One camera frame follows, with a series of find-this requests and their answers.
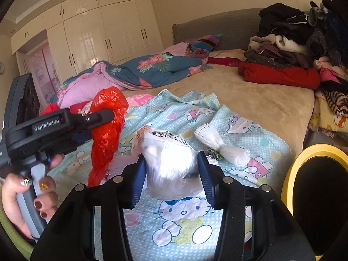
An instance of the bed headboard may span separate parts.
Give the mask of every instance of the bed headboard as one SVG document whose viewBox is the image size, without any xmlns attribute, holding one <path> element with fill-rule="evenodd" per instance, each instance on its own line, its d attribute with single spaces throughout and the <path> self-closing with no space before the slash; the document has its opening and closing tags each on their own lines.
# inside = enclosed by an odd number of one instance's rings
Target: bed headboard
<svg viewBox="0 0 348 261">
<path fill-rule="evenodd" d="M 216 50 L 248 49 L 249 38 L 259 29 L 262 8 L 249 8 L 173 25 L 174 44 L 205 35 L 223 34 Z"/>
</svg>

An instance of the yellow rim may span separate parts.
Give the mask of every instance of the yellow rim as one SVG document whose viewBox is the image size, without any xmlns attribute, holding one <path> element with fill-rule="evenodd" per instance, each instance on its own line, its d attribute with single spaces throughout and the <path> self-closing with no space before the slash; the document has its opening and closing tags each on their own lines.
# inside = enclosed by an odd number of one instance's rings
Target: yellow rim
<svg viewBox="0 0 348 261">
<path fill-rule="evenodd" d="M 318 156 L 325 156 L 336 160 L 348 172 L 348 156 L 337 147 L 328 144 L 316 144 L 303 150 L 290 167 L 281 191 L 281 200 L 288 207 L 292 215 L 294 214 L 292 205 L 293 190 L 297 172 L 307 160 Z"/>
</svg>

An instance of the white plastic bag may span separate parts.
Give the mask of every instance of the white plastic bag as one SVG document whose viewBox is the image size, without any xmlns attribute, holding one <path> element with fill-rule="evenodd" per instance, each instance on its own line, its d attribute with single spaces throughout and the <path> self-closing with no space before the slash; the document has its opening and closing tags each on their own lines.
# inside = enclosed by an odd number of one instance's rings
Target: white plastic bag
<svg viewBox="0 0 348 261">
<path fill-rule="evenodd" d="M 135 136 L 132 154 L 147 162 L 147 189 L 159 200 L 204 196 L 197 152 L 181 137 L 145 126 Z"/>
</svg>

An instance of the hand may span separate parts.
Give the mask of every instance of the hand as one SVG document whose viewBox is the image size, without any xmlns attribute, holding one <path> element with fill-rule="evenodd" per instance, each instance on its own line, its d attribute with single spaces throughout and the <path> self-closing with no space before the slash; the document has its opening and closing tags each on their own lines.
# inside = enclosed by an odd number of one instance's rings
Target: hand
<svg viewBox="0 0 348 261">
<path fill-rule="evenodd" d="M 64 159 L 63 155 L 56 155 L 50 163 L 50 169 L 57 167 Z M 55 193 L 56 183 L 50 176 L 43 177 L 38 182 L 40 190 L 44 193 L 34 200 L 34 206 L 40 211 L 43 219 L 51 219 L 57 210 L 58 195 Z M 9 220 L 15 225 L 17 230 L 24 236 L 32 239 L 30 230 L 20 212 L 16 200 L 17 193 L 24 193 L 29 189 L 30 185 L 23 185 L 23 178 L 16 174 L 9 174 L 2 186 L 2 204 L 5 214 Z"/>
</svg>

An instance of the red cloth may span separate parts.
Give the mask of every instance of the red cloth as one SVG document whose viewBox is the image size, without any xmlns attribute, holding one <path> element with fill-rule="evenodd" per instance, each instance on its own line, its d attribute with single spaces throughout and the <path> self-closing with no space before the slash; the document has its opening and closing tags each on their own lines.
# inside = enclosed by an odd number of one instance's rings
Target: red cloth
<svg viewBox="0 0 348 261">
<path fill-rule="evenodd" d="M 241 60 L 237 58 L 208 58 L 208 64 L 223 65 L 228 67 L 238 67 Z"/>
<path fill-rule="evenodd" d="M 70 112 L 72 114 L 81 114 L 81 110 L 83 109 L 83 107 L 85 107 L 90 101 L 85 101 L 85 102 L 81 102 L 81 103 L 77 103 L 74 105 L 70 106 Z"/>
<path fill-rule="evenodd" d="M 265 65 L 241 62 L 238 74 L 243 76 L 245 81 L 254 83 L 283 84 L 310 89 L 317 89 L 320 84 L 319 74 L 314 68 L 274 69 Z"/>
<path fill-rule="evenodd" d="M 44 109 L 44 111 L 41 113 L 41 116 L 55 112 L 55 111 L 59 111 L 60 108 L 57 104 L 49 104 L 46 109 Z"/>
</svg>

